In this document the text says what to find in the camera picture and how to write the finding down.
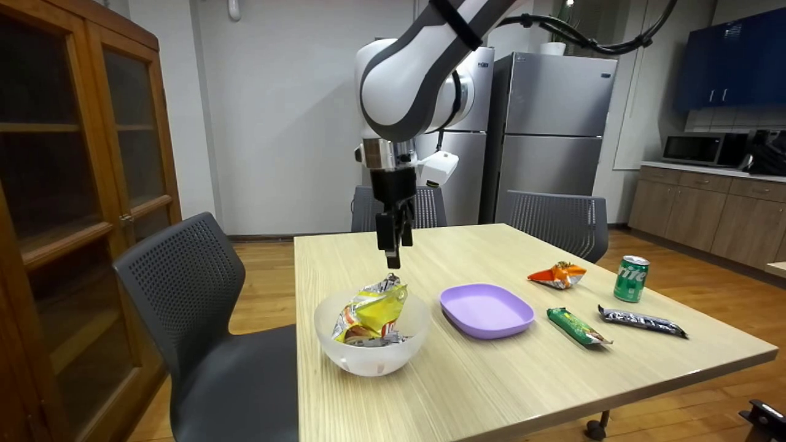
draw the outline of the glass bowl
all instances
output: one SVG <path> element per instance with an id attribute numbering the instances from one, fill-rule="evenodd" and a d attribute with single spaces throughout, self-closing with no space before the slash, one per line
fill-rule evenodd
<path id="1" fill-rule="evenodd" d="M 351 302 L 354 296 L 333 296 L 325 297 L 314 313 L 320 347 L 343 371 L 368 378 L 386 376 L 404 368 L 420 352 L 431 328 L 427 304 L 422 299 L 408 296 L 408 302 L 397 323 L 404 341 L 389 347 L 351 347 L 333 339 L 339 313 Z"/>

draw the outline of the gray chair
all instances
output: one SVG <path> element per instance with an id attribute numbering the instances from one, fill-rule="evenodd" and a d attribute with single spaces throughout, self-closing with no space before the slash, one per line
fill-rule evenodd
<path id="1" fill-rule="evenodd" d="M 610 248 L 608 200 L 508 189 L 502 222 L 598 264 Z"/>
<path id="2" fill-rule="evenodd" d="M 417 188 L 414 229 L 448 227 L 443 188 Z M 377 215 L 384 210 L 371 188 L 357 188 L 351 198 L 351 231 L 377 231 Z"/>
<path id="3" fill-rule="evenodd" d="M 176 441 L 297 441 L 296 328 L 230 335 L 247 268 L 211 215 L 146 239 L 117 272 L 173 376 Z"/>

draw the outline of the white wall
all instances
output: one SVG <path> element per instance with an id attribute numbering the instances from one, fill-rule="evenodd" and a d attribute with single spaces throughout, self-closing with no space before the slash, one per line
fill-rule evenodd
<path id="1" fill-rule="evenodd" d="M 679 2 L 651 47 L 619 58 L 593 189 L 593 194 L 608 200 L 610 225 L 626 222 L 642 159 L 656 158 L 661 141 L 683 131 L 680 116 L 672 113 L 672 91 L 689 33 L 710 26 L 713 5 L 716 0 Z M 663 8 L 667 0 L 632 2 L 625 40 L 651 27 Z"/>
<path id="2" fill-rule="evenodd" d="M 182 215 L 216 212 L 189 0 L 124 0 L 160 40 Z"/>
<path id="3" fill-rule="evenodd" d="M 112 8 L 113 12 L 131 18 L 131 5 L 129 0 L 97 0 L 104 8 Z"/>
<path id="4" fill-rule="evenodd" d="M 718 0 L 713 26 L 786 8 L 786 0 Z"/>
<path id="5" fill-rule="evenodd" d="M 506 18 L 517 18 L 523 12 L 533 16 L 554 16 L 551 0 L 517 0 Z M 522 27 L 522 26 L 506 26 L 497 27 L 487 35 L 487 44 L 495 47 L 495 59 L 505 59 L 512 53 L 541 53 L 541 44 L 548 42 L 551 35 L 541 27 Z"/>
<path id="6" fill-rule="evenodd" d="M 216 210 L 241 237 L 347 231 L 361 135 L 354 55 L 414 0 L 194 0 Z"/>

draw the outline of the wooden table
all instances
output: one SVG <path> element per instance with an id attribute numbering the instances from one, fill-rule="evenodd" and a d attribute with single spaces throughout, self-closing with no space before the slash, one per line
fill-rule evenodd
<path id="1" fill-rule="evenodd" d="M 615 272 L 593 264 L 582 264 L 587 276 L 570 292 L 526 280 L 559 261 L 582 264 L 502 225 L 416 231 L 416 248 L 406 248 L 398 276 L 414 297 L 432 307 L 427 341 L 404 371 L 357 378 L 323 356 L 314 309 L 323 297 L 384 280 L 384 254 L 373 234 L 296 239 L 303 442 L 508 441 L 777 356 L 777 347 L 653 290 L 645 290 L 639 304 L 616 302 Z M 468 339 L 443 318 L 440 292 L 470 283 L 517 292 L 537 309 L 537 325 L 505 341 Z M 691 339 L 604 325 L 598 304 L 669 318 Z M 570 307 L 615 345 L 608 352 L 582 350 L 548 323 L 548 307 Z"/>

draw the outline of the sprite can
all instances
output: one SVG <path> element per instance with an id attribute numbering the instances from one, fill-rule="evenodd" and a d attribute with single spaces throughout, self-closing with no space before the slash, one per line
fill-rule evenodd
<path id="1" fill-rule="evenodd" d="M 615 297 L 639 302 L 648 276 L 648 261 L 642 255 L 625 255 L 616 272 Z"/>

